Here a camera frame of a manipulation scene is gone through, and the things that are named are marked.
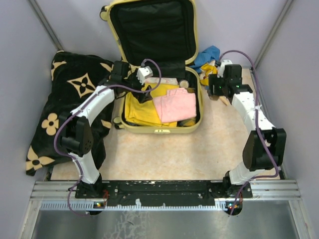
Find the round cosmetic compact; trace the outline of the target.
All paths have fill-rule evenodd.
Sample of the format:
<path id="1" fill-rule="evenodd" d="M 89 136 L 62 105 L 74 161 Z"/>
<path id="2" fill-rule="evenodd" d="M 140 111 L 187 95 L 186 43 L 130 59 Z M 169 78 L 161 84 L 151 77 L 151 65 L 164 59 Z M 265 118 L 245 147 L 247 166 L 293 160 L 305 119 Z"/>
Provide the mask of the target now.
<path id="1" fill-rule="evenodd" d="M 181 81 L 179 81 L 179 86 L 181 87 L 181 88 L 189 88 L 189 86 L 190 86 L 190 84 L 189 84 L 189 81 L 187 81 L 187 80 L 181 80 Z"/>

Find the pink towel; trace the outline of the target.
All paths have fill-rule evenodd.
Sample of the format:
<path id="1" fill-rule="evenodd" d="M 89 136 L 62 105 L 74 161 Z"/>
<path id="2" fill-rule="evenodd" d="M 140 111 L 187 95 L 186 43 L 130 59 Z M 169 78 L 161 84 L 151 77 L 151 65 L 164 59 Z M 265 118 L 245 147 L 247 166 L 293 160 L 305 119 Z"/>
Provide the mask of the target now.
<path id="1" fill-rule="evenodd" d="M 196 117 L 196 94 L 186 88 L 167 90 L 166 95 L 155 97 L 153 103 L 161 123 Z"/>

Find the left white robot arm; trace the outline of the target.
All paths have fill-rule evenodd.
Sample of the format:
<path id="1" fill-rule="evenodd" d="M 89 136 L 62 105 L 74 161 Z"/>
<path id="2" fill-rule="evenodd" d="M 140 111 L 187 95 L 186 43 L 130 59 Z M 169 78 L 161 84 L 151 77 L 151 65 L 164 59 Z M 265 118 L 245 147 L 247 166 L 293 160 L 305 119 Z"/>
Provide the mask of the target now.
<path id="1" fill-rule="evenodd" d="M 144 59 L 136 70 L 133 80 L 127 82 L 124 78 L 129 72 L 128 63 L 116 61 L 114 68 L 105 77 L 93 93 L 77 108 L 59 116 L 59 129 L 54 138 L 55 151 L 70 157 L 79 172 L 80 181 L 86 183 L 86 192 L 94 198 L 104 191 L 100 173 L 92 156 L 94 143 L 91 125 L 100 112 L 111 104 L 121 92 L 131 92 L 139 103 L 150 101 L 152 87 L 142 90 L 146 79 L 153 76 L 150 59 Z"/>

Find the white pink printed garment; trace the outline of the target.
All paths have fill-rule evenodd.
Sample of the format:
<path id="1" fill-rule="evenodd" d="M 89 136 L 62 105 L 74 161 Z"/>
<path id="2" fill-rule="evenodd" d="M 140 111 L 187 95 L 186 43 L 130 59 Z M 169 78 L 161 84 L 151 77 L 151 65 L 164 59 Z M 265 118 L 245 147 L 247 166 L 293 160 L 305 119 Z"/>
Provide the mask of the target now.
<path id="1" fill-rule="evenodd" d="M 146 78 L 146 83 L 157 84 L 160 81 L 161 84 L 169 84 L 169 85 L 177 85 L 177 78 L 164 78 L 161 79 L 159 77 L 149 77 Z"/>

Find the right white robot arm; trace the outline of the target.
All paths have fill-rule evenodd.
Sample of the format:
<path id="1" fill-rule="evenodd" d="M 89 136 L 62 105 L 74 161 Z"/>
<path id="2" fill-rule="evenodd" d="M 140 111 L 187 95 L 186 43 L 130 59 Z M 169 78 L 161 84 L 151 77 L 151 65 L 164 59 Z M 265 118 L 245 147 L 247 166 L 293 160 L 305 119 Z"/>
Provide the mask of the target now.
<path id="1" fill-rule="evenodd" d="M 287 134 L 284 129 L 275 127 L 264 115 L 262 107 L 256 104 L 256 92 L 243 83 L 241 65 L 230 60 L 216 62 L 208 80 L 209 94 L 228 99 L 249 133 L 242 162 L 223 178 L 223 193 L 234 197 L 242 185 L 265 171 L 274 169 L 275 175 L 279 175 Z"/>

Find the yellow pants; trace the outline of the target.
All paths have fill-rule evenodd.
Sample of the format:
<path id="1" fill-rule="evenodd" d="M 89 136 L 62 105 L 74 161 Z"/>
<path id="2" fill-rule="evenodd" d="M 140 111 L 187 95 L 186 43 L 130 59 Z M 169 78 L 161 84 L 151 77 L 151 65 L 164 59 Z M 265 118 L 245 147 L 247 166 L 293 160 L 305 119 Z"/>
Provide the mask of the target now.
<path id="1" fill-rule="evenodd" d="M 142 90 L 146 90 L 150 86 L 154 88 L 155 83 L 145 84 Z M 166 95 L 167 90 L 179 88 L 178 85 L 160 84 L 155 90 L 151 91 L 152 98 Z M 132 93 L 128 93 L 125 97 L 125 120 L 142 126 L 151 127 L 176 127 L 177 122 L 162 123 L 158 117 L 157 111 L 153 104 L 153 100 L 139 103 Z"/>

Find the beige cosmetic tube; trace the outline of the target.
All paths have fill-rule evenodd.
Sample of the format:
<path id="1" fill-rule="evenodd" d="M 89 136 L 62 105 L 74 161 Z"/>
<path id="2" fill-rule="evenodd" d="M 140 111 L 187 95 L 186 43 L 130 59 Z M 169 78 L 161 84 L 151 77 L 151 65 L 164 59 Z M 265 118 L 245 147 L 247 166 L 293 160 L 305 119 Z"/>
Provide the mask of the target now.
<path id="1" fill-rule="evenodd" d="M 229 105 L 229 102 L 228 102 L 228 100 L 227 100 L 226 97 L 221 96 L 221 97 L 219 97 L 219 100 L 220 100 L 224 105 L 226 105 L 226 106 Z"/>

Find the yellow suitcase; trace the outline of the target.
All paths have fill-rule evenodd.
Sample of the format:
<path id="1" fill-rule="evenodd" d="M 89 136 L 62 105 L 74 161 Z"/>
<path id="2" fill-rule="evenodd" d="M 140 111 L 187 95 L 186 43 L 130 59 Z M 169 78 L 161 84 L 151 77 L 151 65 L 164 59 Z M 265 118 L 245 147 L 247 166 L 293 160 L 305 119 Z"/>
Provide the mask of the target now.
<path id="1" fill-rule="evenodd" d="M 190 65 L 198 55 L 195 3 L 192 0 L 115 0 L 103 6 L 100 18 L 109 24 L 117 42 L 122 61 L 137 70 L 146 58 L 155 76 L 186 80 L 196 94 L 196 117 L 191 124 L 177 126 L 144 126 L 128 122 L 129 100 L 121 99 L 117 125 L 133 133 L 190 133 L 202 121 L 203 93 L 199 75 Z"/>

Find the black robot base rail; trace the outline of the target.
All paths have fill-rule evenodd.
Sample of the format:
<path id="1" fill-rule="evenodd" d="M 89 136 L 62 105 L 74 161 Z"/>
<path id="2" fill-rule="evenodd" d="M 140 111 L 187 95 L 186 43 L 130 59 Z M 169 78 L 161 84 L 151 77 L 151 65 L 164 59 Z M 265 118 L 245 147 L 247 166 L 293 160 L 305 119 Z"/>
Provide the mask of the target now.
<path id="1" fill-rule="evenodd" d="M 97 188 L 79 183 L 76 198 L 102 198 L 105 205 L 132 206 L 214 206 L 215 199 L 234 198 L 240 185 L 228 181 L 103 181 Z"/>

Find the yellow black plaid shirt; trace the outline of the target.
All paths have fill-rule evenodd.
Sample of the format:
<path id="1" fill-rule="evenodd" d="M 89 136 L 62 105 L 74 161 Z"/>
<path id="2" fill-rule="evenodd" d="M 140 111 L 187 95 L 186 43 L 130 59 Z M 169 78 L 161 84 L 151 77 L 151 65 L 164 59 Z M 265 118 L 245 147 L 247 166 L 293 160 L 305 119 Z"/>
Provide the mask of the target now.
<path id="1" fill-rule="evenodd" d="M 194 126 L 196 124 L 196 118 L 190 118 L 186 120 L 181 120 L 177 122 L 178 127 L 189 127 Z"/>

